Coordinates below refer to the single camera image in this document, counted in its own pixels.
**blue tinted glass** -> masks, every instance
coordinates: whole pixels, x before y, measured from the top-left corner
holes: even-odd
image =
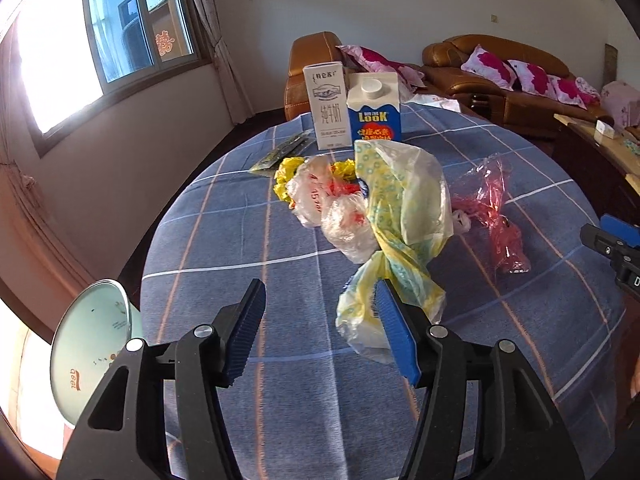
[[[89,0],[107,82],[152,65],[136,0]]]

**table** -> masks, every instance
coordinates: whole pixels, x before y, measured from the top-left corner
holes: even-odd
[[[267,307],[244,375],[220,393],[231,443],[249,480],[384,480],[398,476],[420,410],[420,392],[397,369],[355,354],[337,333],[335,307],[356,271],[319,230],[303,228],[273,182],[246,170],[295,132],[308,114],[247,141],[185,189],[160,223],[142,284],[151,343],[174,340],[239,301],[252,278]],[[451,181],[483,157],[513,167],[505,213],[524,234],[528,274],[492,282],[482,266],[486,233],[453,237],[430,263],[447,292],[443,324],[466,340],[515,341],[556,401],[591,475],[614,447],[613,360],[624,309],[607,261],[582,247],[597,218],[567,174],[539,149],[487,121],[402,106],[402,138],[433,153]],[[317,153],[315,145],[308,155]],[[352,150],[332,152],[336,159]],[[473,385],[465,428],[474,422]],[[172,466],[182,465],[175,399],[166,386]],[[460,473],[473,437],[465,433]]]
[[[640,156],[624,146],[623,137],[603,137],[597,143],[593,123],[555,117],[563,127],[552,158],[580,186],[597,215],[608,213],[631,224],[640,223]]]

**blue plaid tablecloth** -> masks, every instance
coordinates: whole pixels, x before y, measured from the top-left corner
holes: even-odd
[[[180,195],[146,261],[145,336],[150,344],[180,338],[211,322],[260,278],[267,290],[260,331],[244,375],[220,391],[243,476],[394,478],[411,443],[420,394],[395,366],[351,351],[335,329],[338,296],[357,266],[319,229],[300,225],[277,200],[271,179],[247,173],[277,143],[311,127],[305,114],[270,128],[212,164]],[[593,209],[548,156],[494,124],[403,105],[402,136],[433,153],[450,182],[491,154],[510,162],[504,213],[522,229],[532,271],[500,275],[494,283],[482,264],[484,230],[453,237],[430,263],[447,293],[442,323],[468,341],[518,344],[558,405],[590,476],[614,447],[613,361],[624,313],[608,262],[580,244],[580,227],[597,222]],[[314,144],[305,155],[315,153]],[[353,150],[332,156],[349,158]],[[186,478],[171,383],[165,393],[172,467]],[[466,431],[459,475],[472,455]]]

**brown leather sofa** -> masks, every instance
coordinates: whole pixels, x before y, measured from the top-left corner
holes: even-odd
[[[318,32],[309,36],[303,36],[293,42],[289,56],[289,78],[284,90],[284,113],[287,121],[300,114],[310,111],[309,99],[306,95],[305,77],[302,69],[306,65],[340,61],[347,65],[347,59],[342,51],[336,48],[342,44],[340,39],[332,32]],[[422,70],[417,65],[412,65],[416,70]],[[434,85],[425,81],[426,88],[422,93],[435,94],[447,97],[445,93]],[[462,107],[462,112],[478,117],[473,111]]]
[[[469,59],[478,44],[501,60],[530,62],[541,66],[550,75],[574,78],[567,65],[548,52],[516,41],[482,34],[456,36],[431,44],[422,51],[424,66],[421,70],[428,81],[445,94],[485,116],[492,123],[524,137],[555,139],[561,124],[554,119],[554,114],[591,122],[600,119],[613,124],[613,118],[598,106],[583,110],[546,97],[521,91],[509,92],[487,79],[460,70],[460,66]]]

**floral pillow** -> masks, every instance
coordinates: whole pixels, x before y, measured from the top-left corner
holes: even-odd
[[[551,81],[551,85],[556,91],[558,101],[565,105],[577,105],[580,108],[587,109],[580,97],[580,91],[574,80],[562,79],[556,75],[550,75],[549,81]]]
[[[516,73],[509,65],[504,63],[498,56],[476,46],[468,61],[460,67],[465,72],[484,77],[492,81],[499,88],[513,92],[513,84],[518,79]]]
[[[554,101],[558,100],[554,87],[542,67],[517,59],[510,59],[509,64],[516,71],[524,93],[548,97]]]
[[[424,74],[403,63],[389,61],[375,50],[357,45],[339,45],[338,48],[351,57],[367,72],[397,72],[400,84],[407,86],[413,93],[414,88],[424,88]]]
[[[575,78],[575,85],[578,87],[580,98],[584,104],[587,106],[600,104],[600,94],[598,94],[598,91],[587,83],[584,78]]]

